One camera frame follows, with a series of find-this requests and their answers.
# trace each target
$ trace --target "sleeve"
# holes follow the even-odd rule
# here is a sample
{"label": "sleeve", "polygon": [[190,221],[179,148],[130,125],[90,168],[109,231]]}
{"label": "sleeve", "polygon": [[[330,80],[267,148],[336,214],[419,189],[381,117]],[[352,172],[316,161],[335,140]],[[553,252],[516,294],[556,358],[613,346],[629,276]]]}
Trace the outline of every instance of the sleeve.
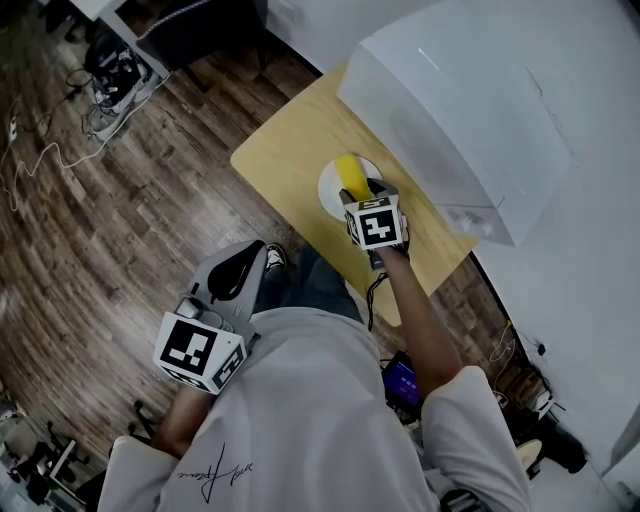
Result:
{"label": "sleeve", "polygon": [[178,459],[132,437],[113,445],[98,512],[151,512]]}
{"label": "sleeve", "polygon": [[426,461],[494,512],[529,511],[528,479],[484,372],[468,366],[422,406]]}

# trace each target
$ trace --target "black strap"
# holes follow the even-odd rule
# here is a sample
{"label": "black strap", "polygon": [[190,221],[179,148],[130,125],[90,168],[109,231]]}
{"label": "black strap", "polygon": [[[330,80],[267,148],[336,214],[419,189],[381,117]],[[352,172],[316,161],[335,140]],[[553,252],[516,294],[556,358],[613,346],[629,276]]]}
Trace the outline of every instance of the black strap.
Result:
{"label": "black strap", "polygon": [[466,489],[455,489],[445,494],[440,500],[440,510],[442,512],[491,512],[484,502]]}

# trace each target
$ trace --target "white plate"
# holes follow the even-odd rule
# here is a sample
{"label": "white plate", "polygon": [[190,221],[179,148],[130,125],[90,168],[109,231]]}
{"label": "white plate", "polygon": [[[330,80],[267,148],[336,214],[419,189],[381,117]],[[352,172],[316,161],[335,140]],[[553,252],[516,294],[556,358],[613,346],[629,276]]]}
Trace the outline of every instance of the white plate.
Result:
{"label": "white plate", "polygon": [[[382,179],[382,174],[378,168],[361,156],[356,157],[362,166],[362,170],[367,178]],[[318,196],[325,210],[333,218],[346,222],[344,219],[344,206],[340,200],[340,191],[342,190],[342,182],[336,170],[336,161],[329,162],[318,180]]]}

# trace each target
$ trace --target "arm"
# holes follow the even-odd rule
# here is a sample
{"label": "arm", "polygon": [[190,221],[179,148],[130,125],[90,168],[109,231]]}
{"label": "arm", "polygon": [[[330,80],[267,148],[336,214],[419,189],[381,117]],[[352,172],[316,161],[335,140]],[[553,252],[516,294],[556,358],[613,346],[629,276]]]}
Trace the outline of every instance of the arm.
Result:
{"label": "arm", "polygon": [[214,396],[182,386],[151,447],[128,436],[113,445],[98,512],[155,512],[162,488],[191,446]]}
{"label": "arm", "polygon": [[378,249],[398,304],[420,394],[424,455],[496,512],[529,511],[528,481],[484,372],[467,367],[437,317],[409,261]]}
{"label": "arm", "polygon": [[426,398],[458,374],[462,369],[460,356],[413,273],[409,260],[391,247],[378,249],[378,254],[389,274],[418,389]]}
{"label": "arm", "polygon": [[191,386],[182,386],[153,437],[151,447],[181,459],[209,414],[214,398]]}

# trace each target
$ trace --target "white box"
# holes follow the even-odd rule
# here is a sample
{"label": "white box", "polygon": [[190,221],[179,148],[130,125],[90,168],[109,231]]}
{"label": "white box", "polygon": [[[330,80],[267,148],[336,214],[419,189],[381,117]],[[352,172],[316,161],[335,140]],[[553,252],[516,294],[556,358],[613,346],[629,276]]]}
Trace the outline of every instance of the white box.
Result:
{"label": "white box", "polygon": [[453,230],[517,245],[571,152],[499,37],[459,0],[436,3],[363,40],[338,96]]}
{"label": "white box", "polygon": [[153,353],[171,378],[215,395],[246,358],[242,336],[174,313],[164,314]]}
{"label": "white box", "polygon": [[360,248],[377,249],[402,243],[398,196],[385,196],[344,205],[349,234]]}

